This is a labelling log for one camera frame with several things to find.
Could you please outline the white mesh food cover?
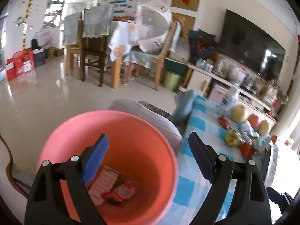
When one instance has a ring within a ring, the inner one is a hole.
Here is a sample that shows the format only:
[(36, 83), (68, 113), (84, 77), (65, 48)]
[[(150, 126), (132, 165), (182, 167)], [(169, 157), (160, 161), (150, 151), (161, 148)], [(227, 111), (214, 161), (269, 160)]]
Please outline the white mesh food cover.
[(137, 6), (137, 44), (145, 53), (155, 53), (162, 49), (167, 38), (172, 15), (170, 8), (161, 0), (139, 3)]

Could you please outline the dark blue flower bouquet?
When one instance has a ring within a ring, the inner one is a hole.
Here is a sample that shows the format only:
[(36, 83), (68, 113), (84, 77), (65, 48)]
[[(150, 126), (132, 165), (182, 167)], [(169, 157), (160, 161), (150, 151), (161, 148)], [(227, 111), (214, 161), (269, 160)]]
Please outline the dark blue flower bouquet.
[(215, 35), (198, 29), (190, 30), (188, 33), (190, 56), (196, 59), (207, 59), (213, 54), (219, 44), (215, 41)]

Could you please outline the yellow green snack packet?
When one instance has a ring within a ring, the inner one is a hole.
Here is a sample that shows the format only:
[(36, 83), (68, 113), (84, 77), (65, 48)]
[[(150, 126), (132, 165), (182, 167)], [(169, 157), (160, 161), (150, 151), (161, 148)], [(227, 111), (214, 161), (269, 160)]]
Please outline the yellow green snack packet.
[(236, 132), (235, 130), (231, 130), (225, 136), (224, 140), (228, 146), (238, 146), (242, 143), (241, 139), (241, 135), (238, 132)]

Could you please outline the white plastic drink bottle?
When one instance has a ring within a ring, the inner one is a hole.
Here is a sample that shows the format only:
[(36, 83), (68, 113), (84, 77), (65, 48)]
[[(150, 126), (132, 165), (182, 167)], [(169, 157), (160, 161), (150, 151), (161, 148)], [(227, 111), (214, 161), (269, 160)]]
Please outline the white plastic drink bottle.
[(221, 100), (217, 109), (218, 115), (227, 115), (231, 108), (235, 106), (238, 99), (239, 89), (233, 85)]

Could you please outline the dark wooden dining chair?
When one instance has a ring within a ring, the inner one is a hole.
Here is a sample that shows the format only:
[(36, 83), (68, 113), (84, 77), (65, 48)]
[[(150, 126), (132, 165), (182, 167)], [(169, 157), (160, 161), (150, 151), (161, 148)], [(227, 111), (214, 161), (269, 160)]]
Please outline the dark wooden dining chair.
[(79, 79), (84, 81), (86, 68), (92, 68), (99, 73), (98, 87), (103, 85), (112, 12), (111, 5), (94, 6), (82, 12)]

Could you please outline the light wooden chair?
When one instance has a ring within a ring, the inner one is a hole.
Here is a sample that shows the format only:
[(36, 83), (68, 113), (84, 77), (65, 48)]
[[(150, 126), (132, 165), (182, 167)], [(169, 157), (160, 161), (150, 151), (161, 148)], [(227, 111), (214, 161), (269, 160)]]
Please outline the light wooden chair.
[(140, 49), (132, 49), (129, 54), (129, 62), (150, 69), (152, 64), (156, 65), (154, 90), (158, 91), (161, 79), (161, 72), (164, 66), (164, 59), (170, 52), (176, 50), (177, 42), (181, 33), (179, 22), (173, 22), (168, 32), (167, 38), (162, 49), (155, 53), (145, 53)]

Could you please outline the pink plastic trash bucket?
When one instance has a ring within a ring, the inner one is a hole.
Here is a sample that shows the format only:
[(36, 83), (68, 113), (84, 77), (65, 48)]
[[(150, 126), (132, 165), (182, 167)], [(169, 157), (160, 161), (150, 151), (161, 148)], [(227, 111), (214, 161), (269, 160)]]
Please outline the pink plastic trash bucket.
[(94, 145), (101, 134), (109, 148), (101, 163), (129, 177), (135, 195), (98, 212), (108, 224), (157, 224), (177, 188), (177, 161), (164, 136), (148, 122), (119, 111), (91, 111), (60, 125), (48, 138), (39, 160), (61, 163)]

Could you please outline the orange tangerine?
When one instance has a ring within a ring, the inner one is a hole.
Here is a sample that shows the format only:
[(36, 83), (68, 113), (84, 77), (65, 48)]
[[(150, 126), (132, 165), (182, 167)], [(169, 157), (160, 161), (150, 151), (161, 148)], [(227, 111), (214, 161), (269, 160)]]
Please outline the orange tangerine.
[(275, 144), (276, 141), (277, 141), (277, 136), (276, 135), (272, 135), (271, 141), (272, 141), (273, 144)]

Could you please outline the small yellow pear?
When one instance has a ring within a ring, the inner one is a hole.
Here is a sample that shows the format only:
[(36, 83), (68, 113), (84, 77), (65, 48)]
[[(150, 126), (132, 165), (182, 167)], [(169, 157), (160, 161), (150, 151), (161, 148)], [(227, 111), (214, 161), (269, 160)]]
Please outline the small yellow pear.
[(271, 128), (270, 124), (266, 120), (263, 120), (260, 122), (260, 124), (257, 128), (257, 133), (260, 136), (266, 136), (269, 134), (270, 128)]

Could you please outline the green waste bin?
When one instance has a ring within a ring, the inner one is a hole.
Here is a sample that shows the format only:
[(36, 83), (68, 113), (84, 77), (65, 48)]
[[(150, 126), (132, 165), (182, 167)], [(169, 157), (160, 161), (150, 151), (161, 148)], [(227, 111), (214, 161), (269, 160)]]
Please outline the green waste bin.
[(177, 89), (180, 79), (180, 74), (177, 74), (172, 71), (167, 71), (165, 74), (163, 85), (167, 90), (174, 91)]

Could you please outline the red gift boxes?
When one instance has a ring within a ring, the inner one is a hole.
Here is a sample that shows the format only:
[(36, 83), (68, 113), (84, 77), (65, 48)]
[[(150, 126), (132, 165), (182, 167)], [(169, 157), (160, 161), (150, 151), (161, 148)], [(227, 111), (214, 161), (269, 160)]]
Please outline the red gift boxes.
[(5, 70), (7, 80), (11, 81), (18, 76), (35, 68), (34, 54), (31, 49), (18, 51), (12, 58), (7, 59)]

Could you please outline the large yellow pear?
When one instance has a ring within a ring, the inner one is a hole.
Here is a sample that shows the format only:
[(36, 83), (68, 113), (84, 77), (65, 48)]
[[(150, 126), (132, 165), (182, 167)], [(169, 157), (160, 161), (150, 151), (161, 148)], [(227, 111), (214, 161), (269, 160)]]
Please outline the large yellow pear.
[(231, 114), (230, 118), (235, 122), (235, 123), (240, 123), (243, 122), (247, 118), (247, 109), (244, 105), (236, 105), (231, 109)]

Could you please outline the black flat screen television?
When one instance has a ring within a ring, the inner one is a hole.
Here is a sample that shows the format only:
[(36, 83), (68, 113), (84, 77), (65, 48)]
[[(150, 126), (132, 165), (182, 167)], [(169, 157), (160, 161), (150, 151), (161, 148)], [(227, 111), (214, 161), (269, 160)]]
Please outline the black flat screen television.
[(218, 51), (267, 81), (279, 78), (285, 56), (285, 49), (268, 33), (230, 10), (225, 13)]

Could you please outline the small red snack packet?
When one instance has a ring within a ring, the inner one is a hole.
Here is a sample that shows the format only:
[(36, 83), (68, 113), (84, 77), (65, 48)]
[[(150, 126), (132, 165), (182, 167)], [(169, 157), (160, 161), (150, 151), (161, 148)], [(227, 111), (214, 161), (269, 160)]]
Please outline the small red snack packet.
[(230, 129), (230, 124), (227, 120), (227, 118), (224, 115), (221, 115), (218, 117), (219, 123), (220, 125), (225, 129), (225, 130), (229, 130)]

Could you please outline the red white snack wrapper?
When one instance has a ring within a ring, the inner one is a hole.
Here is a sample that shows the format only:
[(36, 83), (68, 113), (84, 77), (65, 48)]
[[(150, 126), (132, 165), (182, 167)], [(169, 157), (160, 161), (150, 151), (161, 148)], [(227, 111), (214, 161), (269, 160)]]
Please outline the red white snack wrapper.
[(117, 170), (104, 166), (93, 182), (88, 194), (95, 206), (108, 203), (119, 206), (136, 194), (132, 180), (122, 176)]

